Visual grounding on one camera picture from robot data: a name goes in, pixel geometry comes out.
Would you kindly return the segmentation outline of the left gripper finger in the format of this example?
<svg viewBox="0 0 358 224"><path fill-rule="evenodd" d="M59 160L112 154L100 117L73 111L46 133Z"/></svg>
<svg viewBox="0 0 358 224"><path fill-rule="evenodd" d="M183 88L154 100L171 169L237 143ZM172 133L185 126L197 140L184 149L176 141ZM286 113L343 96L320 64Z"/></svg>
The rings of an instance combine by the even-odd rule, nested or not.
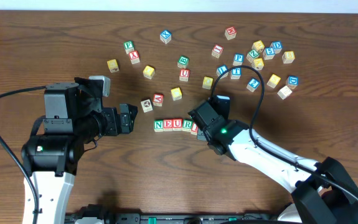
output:
<svg viewBox="0 0 358 224"><path fill-rule="evenodd" d="M136 116L138 114L138 107L131 104L127 104L127 111L130 121L134 123Z"/></svg>
<svg viewBox="0 0 358 224"><path fill-rule="evenodd" d="M120 104L120 122L121 132L123 134L132 132L134 123L132 123L128 117L127 104Z"/></svg>

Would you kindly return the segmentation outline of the green R block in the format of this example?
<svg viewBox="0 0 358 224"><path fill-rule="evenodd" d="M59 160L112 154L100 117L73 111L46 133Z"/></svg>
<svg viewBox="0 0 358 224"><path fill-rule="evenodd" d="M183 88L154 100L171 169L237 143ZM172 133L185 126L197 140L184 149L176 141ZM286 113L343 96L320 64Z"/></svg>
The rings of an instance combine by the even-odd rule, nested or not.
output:
<svg viewBox="0 0 358 224"><path fill-rule="evenodd" d="M191 132L193 121L189 119L184 119L182 122L182 130L185 132Z"/></svg>

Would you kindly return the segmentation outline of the green N block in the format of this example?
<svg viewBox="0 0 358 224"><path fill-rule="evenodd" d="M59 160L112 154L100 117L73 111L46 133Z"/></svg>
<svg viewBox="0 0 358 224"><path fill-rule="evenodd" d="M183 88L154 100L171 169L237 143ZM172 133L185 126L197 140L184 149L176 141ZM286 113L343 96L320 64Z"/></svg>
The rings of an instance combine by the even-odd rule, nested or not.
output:
<svg viewBox="0 0 358 224"><path fill-rule="evenodd" d="M155 132L163 132L163 120L154 120L153 128Z"/></svg>

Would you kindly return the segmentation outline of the red E block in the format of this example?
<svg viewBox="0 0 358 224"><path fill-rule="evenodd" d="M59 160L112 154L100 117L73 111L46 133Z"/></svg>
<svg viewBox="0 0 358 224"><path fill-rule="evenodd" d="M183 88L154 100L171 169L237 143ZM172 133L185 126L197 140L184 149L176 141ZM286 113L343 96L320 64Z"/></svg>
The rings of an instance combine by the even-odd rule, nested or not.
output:
<svg viewBox="0 0 358 224"><path fill-rule="evenodd" d="M172 119L164 119L163 120L163 130L164 131L172 131L173 130L173 120Z"/></svg>

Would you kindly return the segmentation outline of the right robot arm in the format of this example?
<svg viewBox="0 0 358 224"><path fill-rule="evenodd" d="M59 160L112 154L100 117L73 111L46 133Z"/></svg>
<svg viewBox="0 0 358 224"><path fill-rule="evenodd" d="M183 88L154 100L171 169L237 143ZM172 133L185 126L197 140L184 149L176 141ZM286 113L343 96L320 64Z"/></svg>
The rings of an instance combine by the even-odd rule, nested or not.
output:
<svg viewBox="0 0 358 224"><path fill-rule="evenodd" d="M293 204L279 221L358 223L358 187L339 161L293 154L248 124L229 120L228 111L227 100L203 101L189 116L216 154L256 168L291 194Z"/></svg>

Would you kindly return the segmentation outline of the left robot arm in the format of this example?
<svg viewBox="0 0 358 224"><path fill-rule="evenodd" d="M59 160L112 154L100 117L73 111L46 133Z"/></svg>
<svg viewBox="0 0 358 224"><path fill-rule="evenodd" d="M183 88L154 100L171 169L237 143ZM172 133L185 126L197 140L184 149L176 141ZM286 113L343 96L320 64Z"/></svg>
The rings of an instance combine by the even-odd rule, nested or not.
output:
<svg viewBox="0 0 358 224"><path fill-rule="evenodd" d="M109 93L110 79L104 76L46 86L45 116L21 151L31 180L24 184L23 223L63 223L85 145L132 132L137 107L105 108L102 99Z"/></svg>

